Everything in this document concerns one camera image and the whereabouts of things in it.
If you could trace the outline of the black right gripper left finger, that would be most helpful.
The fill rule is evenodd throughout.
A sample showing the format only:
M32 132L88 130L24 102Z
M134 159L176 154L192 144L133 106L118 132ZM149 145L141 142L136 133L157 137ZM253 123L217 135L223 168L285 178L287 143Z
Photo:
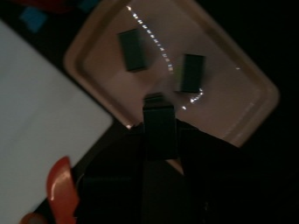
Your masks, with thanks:
M92 159L78 183L76 224L141 224L144 131L134 126Z

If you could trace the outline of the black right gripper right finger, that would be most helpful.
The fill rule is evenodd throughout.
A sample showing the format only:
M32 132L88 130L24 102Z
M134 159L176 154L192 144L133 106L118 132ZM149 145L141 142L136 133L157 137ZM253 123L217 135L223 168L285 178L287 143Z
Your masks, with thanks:
M196 224L236 224L229 218L236 173L251 166L239 148L177 121L181 169L190 195Z

